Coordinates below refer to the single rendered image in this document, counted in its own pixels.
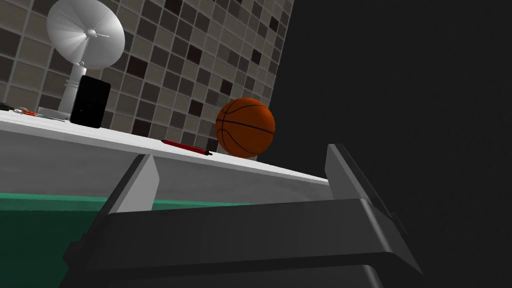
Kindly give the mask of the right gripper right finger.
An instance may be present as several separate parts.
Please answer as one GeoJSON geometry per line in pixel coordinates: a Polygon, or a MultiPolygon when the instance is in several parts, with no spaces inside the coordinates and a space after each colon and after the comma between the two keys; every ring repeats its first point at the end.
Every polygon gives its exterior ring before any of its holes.
{"type": "Polygon", "coordinates": [[[390,217],[382,198],[342,144],[327,145],[324,171],[334,200],[364,199],[390,217]]]}

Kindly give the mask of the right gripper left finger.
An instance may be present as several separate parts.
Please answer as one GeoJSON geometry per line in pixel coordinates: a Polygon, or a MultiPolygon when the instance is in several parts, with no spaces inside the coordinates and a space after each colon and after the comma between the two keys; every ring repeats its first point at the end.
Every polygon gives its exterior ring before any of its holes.
{"type": "Polygon", "coordinates": [[[105,217],[113,213],[151,211],[159,183],[152,154],[137,155],[98,215],[105,217]]]}

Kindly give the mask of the red pen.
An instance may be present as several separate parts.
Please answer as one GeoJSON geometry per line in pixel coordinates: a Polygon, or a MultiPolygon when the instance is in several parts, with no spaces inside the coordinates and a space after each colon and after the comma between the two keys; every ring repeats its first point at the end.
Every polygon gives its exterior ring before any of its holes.
{"type": "Polygon", "coordinates": [[[176,147],[176,148],[184,149],[184,150],[191,151],[191,152],[198,153],[198,154],[202,154],[202,155],[205,155],[205,156],[212,156],[213,155],[207,149],[203,149],[203,148],[199,148],[199,147],[195,147],[195,146],[190,146],[190,145],[186,145],[186,144],[182,144],[182,143],[178,143],[178,142],[174,142],[174,141],[170,141],[170,140],[162,140],[161,142],[166,144],[166,145],[169,145],[169,146],[173,146],[173,147],[176,147]]]}

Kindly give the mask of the white table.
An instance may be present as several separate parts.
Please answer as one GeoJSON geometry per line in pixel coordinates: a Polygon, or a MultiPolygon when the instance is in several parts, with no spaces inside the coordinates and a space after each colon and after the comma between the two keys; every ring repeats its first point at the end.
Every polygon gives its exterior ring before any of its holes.
{"type": "Polygon", "coordinates": [[[310,174],[0,111],[0,193],[108,197],[139,154],[154,158],[158,200],[268,204],[333,198],[329,182],[310,174]]]}

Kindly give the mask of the black rectangular box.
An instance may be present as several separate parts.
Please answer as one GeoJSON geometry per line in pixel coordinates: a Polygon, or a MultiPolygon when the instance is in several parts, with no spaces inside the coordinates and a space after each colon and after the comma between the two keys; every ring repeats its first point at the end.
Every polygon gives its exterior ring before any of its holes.
{"type": "Polygon", "coordinates": [[[105,114],[111,84],[88,75],[80,78],[69,121],[99,129],[105,114]]]}

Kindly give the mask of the orange basketball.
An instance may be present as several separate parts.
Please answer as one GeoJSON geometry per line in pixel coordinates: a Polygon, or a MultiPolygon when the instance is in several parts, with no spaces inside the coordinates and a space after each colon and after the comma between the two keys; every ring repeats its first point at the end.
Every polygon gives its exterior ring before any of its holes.
{"type": "Polygon", "coordinates": [[[215,136],[231,156],[256,157],[273,141],[276,125],[270,109],[249,97],[231,100],[215,120],[215,136]]]}

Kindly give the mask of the white desk fan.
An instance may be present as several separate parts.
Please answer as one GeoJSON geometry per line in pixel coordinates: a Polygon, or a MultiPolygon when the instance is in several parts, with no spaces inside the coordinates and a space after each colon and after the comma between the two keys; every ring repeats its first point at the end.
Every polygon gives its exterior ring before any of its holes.
{"type": "Polygon", "coordinates": [[[46,29],[51,44],[72,64],[72,70],[58,109],[39,107],[37,111],[64,121],[71,116],[86,71],[110,67],[122,56],[124,29],[112,10],[99,0],[57,0],[49,10],[46,29]]]}

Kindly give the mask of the orange handled scissors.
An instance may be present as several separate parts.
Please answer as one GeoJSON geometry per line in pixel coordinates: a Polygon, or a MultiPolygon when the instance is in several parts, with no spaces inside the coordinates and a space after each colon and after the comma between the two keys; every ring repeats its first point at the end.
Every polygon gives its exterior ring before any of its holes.
{"type": "Polygon", "coordinates": [[[24,107],[15,108],[15,107],[10,106],[10,105],[8,105],[6,103],[3,103],[3,102],[0,102],[0,110],[1,111],[14,111],[16,114],[21,114],[21,115],[33,116],[33,117],[38,117],[38,118],[43,118],[43,119],[50,119],[50,120],[57,120],[57,121],[65,122],[64,120],[61,120],[61,119],[57,119],[57,118],[54,118],[54,117],[48,117],[48,116],[45,116],[45,115],[42,115],[42,114],[39,114],[39,113],[36,113],[36,112],[33,112],[33,111],[29,111],[29,110],[27,110],[24,107]]]}

